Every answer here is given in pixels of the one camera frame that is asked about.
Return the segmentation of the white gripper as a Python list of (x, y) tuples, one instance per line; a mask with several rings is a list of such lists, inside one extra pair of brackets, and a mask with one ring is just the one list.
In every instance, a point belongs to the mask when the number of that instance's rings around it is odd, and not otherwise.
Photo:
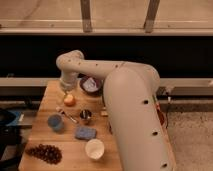
[(71, 91), (73, 90), (78, 81), (78, 73), (77, 72), (61, 72), (60, 77), (60, 87), (63, 91)]

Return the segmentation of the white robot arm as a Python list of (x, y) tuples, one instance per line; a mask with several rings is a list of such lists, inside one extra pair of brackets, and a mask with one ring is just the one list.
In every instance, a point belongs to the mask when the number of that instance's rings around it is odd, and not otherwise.
[(64, 92), (75, 88), (77, 76), (102, 79), (109, 116), (123, 171), (175, 171), (171, 148), (157, 112), (157, 70), (128, 61), (86, 60), (79, 50), (56, 59)]

